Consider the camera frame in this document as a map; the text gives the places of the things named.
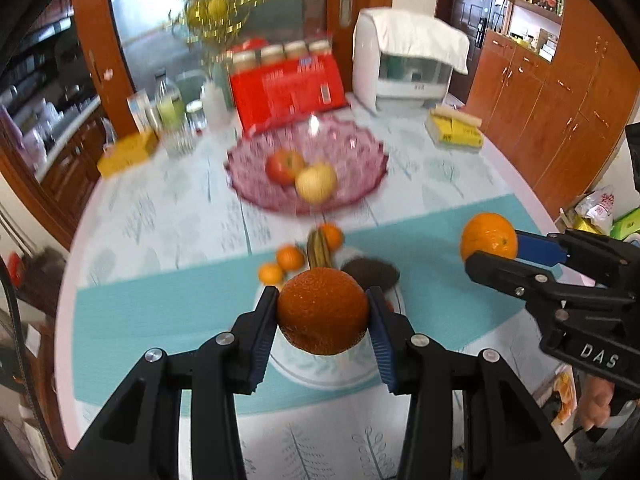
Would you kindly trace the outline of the person right hand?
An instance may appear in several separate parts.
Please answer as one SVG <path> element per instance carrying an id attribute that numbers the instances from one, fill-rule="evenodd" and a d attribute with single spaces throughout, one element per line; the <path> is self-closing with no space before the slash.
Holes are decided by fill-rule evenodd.
<path id="1" fill-rule="evenodd" d="M 587 376 L 576 412 L 578 424 L 583 430 L 603 427 L 608 422 L 614 389 L 615 385 L 612 382 L 596 376 Z"/>

